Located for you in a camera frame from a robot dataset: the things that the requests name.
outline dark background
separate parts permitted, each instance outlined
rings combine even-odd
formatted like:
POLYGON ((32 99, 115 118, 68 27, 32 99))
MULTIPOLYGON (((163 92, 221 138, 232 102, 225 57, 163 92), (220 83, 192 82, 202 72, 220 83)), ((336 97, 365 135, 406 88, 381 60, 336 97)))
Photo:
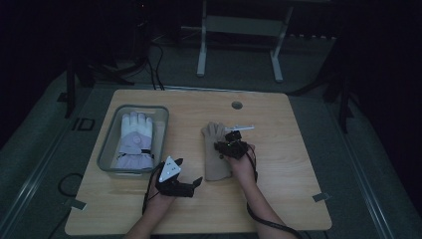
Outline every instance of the dark background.
MULTIPOLYGON (((95 81, 90 61, 113 66, 119 56, 127 55, 127 42, 136 24, 147 23, 136 33, 141 39, 138 57, 147 52, 148 27, 157 26, 177 41, 180 26, 200 26, 201 1, 151 2, 118 1, 116 5, 109 0, 2 0, 0 145, 20 125, 47 85, 66 70, 70 58, 75 60, 81 83, 89 87, 95 81)), ((275 9, 261 6, 260 12, 248 4, 228 4, 210 9, 247 16, 275 9)), ((343 71, 347 66, 351 90, 421 214, 421 1, 335 1, 296 6, 288 33, 337 38, 324 66, 330 71, 343 71)), ((266 16, 279 18, 278 11, 270 12, 266 16)))

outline person's right hand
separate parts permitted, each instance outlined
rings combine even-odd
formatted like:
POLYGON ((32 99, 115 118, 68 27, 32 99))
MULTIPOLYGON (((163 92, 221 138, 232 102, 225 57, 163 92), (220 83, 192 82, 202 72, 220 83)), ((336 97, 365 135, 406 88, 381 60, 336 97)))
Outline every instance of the person's right hand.
MULTIPOLYGON (((252 158, 254 165, 255 161, 255 146, 248 144, 248 154, 252 158)), ((242 187, 256 184, 255 181, 255 170, 249 160, 248 155, 245 153, 241 158, 236 159, 234 157, 226 157, 232 166, 233 175, 238 179, 242 187)))

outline white triangular marker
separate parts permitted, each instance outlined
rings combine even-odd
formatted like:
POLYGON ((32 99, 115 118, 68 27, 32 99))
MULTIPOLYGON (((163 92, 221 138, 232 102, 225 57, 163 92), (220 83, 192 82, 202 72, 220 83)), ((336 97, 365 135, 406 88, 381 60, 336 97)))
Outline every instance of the white triangular marker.
POLYGON ((177 163, 171 158, 171 156, 168 156, 165 160, 164 167, 162 168, 161 175, 159 175, 159 182, 163 182, 167 180, 168 178, 176 175, 177 173, 180 173, 182 169, 177 165, 177 163))

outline white glove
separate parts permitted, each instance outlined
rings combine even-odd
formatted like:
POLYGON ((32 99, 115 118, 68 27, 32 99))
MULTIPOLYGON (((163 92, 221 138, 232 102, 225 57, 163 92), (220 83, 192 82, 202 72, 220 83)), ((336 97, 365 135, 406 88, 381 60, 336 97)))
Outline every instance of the white glove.
POLYGON ((131 112, 121 119, 121 142, 116 168, 148 169, 151 157, 152 119, 143 113, 131 112))

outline beige glove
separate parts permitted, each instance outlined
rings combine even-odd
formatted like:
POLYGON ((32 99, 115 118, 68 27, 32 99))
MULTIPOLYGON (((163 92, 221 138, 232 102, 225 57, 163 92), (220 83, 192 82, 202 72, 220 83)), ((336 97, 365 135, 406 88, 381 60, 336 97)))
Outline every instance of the beige glove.
POLYGON ((222 123, 209 122, 201 129, 205 138, 205 180, 216 181, 232 175, 230 164, 214 148, 214 142, 225 140, 224 128, 222 123))

